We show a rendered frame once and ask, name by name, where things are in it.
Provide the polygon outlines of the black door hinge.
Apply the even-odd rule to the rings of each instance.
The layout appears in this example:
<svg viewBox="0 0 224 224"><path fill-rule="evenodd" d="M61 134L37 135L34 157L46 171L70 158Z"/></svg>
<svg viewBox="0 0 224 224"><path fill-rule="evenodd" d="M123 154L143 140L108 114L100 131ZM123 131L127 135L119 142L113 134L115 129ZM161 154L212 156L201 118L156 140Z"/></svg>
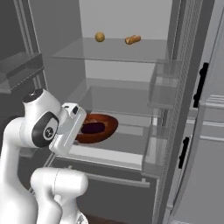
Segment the black door hinge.
<svg viewBox="0 0 224 224"><path fill-rule="evenodd" d="M197 87L197 92L193 96L193 106L197 108L199 106L200 97L202 94L202 90L204 87L205 79L207 77L207 70L208 70L209 64L205 62L203 64L203 67L199 70L199 84Z"/></svg>
<svg viewBox="0 0 224 224"><path fill-rule="evenodd" d="M179 162L178 162L178 168L181 170L183 167L183 163L185 161L185 157L186 157L186 151L187 151L187 147L190 141L190 137L186 136L185 139L183 140L183 148L181 151L181 154L179 156Z"/></svg>

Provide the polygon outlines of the dark purple eggplant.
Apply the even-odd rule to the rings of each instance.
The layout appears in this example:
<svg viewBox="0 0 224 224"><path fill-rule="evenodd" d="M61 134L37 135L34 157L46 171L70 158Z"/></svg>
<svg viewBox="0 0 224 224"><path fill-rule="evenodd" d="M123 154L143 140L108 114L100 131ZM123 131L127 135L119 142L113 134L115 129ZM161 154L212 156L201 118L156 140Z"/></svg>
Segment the dark purple eggplant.
<svg viewBox="0 0 224 224"><path fill-rule="evenodd" d="M102 122L91 122L84 124L81 132L84 134L96 134L105 130L105 125Z"/></svg>

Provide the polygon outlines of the grey door bin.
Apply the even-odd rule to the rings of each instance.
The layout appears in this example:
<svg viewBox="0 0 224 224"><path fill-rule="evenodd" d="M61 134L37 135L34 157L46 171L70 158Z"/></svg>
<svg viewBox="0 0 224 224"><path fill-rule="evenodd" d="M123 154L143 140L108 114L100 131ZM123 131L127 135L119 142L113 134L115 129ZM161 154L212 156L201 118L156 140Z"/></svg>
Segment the grey door bin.
<svg viewBox="0 0 224 224"><path fill-rule="evenodd" d="M0 62L0 94L10 94L44 70L42 54L19 52Z"/></svg>

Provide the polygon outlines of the round yellow-brown fruit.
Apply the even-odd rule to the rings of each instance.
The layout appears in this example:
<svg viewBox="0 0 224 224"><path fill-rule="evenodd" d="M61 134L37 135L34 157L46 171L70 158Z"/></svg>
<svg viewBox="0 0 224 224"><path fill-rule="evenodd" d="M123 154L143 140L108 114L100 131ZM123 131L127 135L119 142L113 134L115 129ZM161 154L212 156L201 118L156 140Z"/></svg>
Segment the round yellow-brown fruit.
<svg viewBox="0 0 224 224"><path fill-rule="evenodd" d="M99 31L99 32L97 32L97 33L95 34L94 38L95 38L95 40L96 40L97 42L102 42L102 41L105 40L105 35L104 35L103 32L100 32L100 31Z"/></svg>

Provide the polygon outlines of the grey fridge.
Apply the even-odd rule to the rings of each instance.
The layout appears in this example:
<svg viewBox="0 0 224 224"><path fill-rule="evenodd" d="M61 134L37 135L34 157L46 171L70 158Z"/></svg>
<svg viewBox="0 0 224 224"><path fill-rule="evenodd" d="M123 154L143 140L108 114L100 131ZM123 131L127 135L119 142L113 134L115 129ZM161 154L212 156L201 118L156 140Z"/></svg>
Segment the grey fridge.
<svg viewBox="0 0 224 224"><path fill-rule="evenodd" d="M29 0L38 47L50 91L62 102L77 102L88 114L162 116L149 108L149 84L156 63L60 59L53 55L81 38L103 32L105 39L163 39L172 57L175 0ZM66 156L55 160L82 162ZM141 170L106 165L138 171Z"/></svg>

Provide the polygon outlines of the grey fridge drawer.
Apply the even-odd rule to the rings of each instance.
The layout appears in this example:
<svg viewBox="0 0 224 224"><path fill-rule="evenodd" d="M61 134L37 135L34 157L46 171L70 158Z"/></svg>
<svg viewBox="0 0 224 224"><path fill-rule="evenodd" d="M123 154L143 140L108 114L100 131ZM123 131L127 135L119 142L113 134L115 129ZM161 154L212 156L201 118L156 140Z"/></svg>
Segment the grey fridge drawer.
<svg viewBox="0 0 224 224"><path fill-rule="evenodd" d="M55 160L51 167L69 165L93 174L150 182L149 188L141 188L88 179L88 189L77 202L84 214L124 224L151 224L156 191L154 178L144 177L139 171L65 160Z"/></svg>

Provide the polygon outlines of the grey left fridge door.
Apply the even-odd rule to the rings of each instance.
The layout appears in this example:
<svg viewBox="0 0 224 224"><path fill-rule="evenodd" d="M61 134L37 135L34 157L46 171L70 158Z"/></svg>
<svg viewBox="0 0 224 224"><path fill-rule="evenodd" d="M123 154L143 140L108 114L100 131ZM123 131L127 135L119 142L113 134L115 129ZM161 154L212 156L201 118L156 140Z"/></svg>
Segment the grey left fridge door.
<svg viewBox="0 0 224 224"><path fill-rule="evenodd" d="M0 0L0 62L17 53L39 53L28 0ZM41 72L10 94L0 94L0 152L9 117L23 116L23 97L35 88L46 88Z"/></svg>

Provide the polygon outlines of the glass fridge shelf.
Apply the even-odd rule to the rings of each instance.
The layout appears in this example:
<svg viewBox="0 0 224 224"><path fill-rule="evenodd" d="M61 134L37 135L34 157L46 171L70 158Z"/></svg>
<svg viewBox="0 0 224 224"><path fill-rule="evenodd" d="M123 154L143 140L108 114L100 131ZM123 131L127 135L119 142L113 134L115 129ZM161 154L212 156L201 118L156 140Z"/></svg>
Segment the glass fridge shelf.
<svg viewBox="0 0 224 224"><path fill-rule="evenodd" d="M121 38L79 38L56 52L53 58L156 63L169 59L169 47L163 39L143 39L127 45Z"/></svg>
<svg viewBox="0 0 224 224"><path fill-rule="evenodd" d="M156 115L112 114L118 120L115 133L99 143L75 143L67 157L97 164L142 169L142 159L151 125L158 126Z"/></svg>

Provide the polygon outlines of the clear door bin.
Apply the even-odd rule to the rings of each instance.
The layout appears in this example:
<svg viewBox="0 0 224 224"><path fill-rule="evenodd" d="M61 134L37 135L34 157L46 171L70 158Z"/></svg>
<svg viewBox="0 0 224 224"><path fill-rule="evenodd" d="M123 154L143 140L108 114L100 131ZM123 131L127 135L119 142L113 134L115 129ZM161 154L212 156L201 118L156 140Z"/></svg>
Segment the clear door bin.
<svg viewBox="0 0 224 224"><path fill-rule="evenodd" d="M173 108L179 85L179 71L178 60L156 62L149 84L149 108Z"/></svg>
<svg viewBox="0 0 224 224"><path fill-rule="evenodd" d="M142 174L159 179L162 173L168 130L163 126L151 125L143 153Z"/></svg>

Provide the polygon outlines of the reddish brown wooden bowl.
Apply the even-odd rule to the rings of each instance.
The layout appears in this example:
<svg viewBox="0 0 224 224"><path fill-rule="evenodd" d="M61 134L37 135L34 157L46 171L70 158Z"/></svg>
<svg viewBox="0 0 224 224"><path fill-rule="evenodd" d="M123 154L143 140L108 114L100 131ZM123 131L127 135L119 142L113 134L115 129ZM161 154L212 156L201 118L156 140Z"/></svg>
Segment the reddish brown wooden bowl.
<svg viewBox="0 0 224 224"><path fill-rule="evenodd" d="M82 124L82 127L87 123L103 123L105 125L105 130L96 134L84 134L80 129L80 132L75 138L75 140L80 144L95 144L104 141L111 137L118 127L118 121L116 118L111 115L104 114L88 114L84 123Z"/></svg>

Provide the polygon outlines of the brown bread roll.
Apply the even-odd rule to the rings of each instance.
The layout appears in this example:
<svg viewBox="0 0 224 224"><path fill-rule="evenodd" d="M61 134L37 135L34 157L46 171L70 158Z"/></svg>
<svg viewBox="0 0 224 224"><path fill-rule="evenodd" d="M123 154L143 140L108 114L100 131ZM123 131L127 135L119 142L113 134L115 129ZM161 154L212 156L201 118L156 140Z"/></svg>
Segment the brown bread roll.
<svg viewBox="0 0 224 224"><path fill-rule="evenodd" d="M125 39L125 43L127 45L132 45L134 43L137 43L141 40L141 37L139 35L133 35L133 36L130 36L130 37L127 37Z"/></svg>

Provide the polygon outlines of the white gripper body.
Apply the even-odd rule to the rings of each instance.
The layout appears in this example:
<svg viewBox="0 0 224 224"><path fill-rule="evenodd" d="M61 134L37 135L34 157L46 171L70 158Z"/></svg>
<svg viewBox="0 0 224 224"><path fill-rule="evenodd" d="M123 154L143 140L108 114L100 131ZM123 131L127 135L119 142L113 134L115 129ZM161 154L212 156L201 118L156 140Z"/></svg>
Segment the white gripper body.
<svg viewBox="0 0 224 224"><path fill-rule="evenodd" d="M74 117L69 116L66 121L59 126L57 134L49 145L49 150L56 155L66 156L72 148L86 115L86 112L79 112Z"/></svg>

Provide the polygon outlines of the grey right fridge door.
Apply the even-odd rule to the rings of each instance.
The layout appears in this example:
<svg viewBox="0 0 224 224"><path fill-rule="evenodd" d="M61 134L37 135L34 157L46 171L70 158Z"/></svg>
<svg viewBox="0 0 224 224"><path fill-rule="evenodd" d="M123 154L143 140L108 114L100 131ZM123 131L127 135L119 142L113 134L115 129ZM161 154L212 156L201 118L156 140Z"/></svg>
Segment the grey right fridge door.
<svg viewBox="0 0 224 224"><path fill-rule="evenodd" d="M193 90L207 29L215 0L183 0L178 12L176 37L171 60L180 62L178 91L171 109L161 108L158 126L168 130L163 168L157 190L151 224L162 224L178 161L179 148L193 98Z"/></svg>

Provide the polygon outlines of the grey fridge door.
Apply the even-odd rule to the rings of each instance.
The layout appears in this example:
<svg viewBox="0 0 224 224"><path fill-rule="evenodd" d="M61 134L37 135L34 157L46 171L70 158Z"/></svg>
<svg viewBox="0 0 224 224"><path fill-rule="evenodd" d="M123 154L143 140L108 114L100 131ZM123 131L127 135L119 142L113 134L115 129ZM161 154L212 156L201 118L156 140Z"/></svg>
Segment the grey fridge door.
<svg viewBox="0 0 224 224"><path fill-rule="evenodd" d="M193 98L193 90L207 29L215 0L183 0L178 12L176 37L171 60L180 62L178 91L171 109L161 108L158 126L168 130L163 168L157 190L151 224L162 224L178 161L179 148Z"/></svg>
<svg viewBox="0 0 224 224"><path fill-rule="evenodd" d="M0 0L0 62L17 53L39 53L28 0ZM0 94L0 152L9 117L23 116L23 97L35 88L46 88L41 72L10 94Z"/></svg>

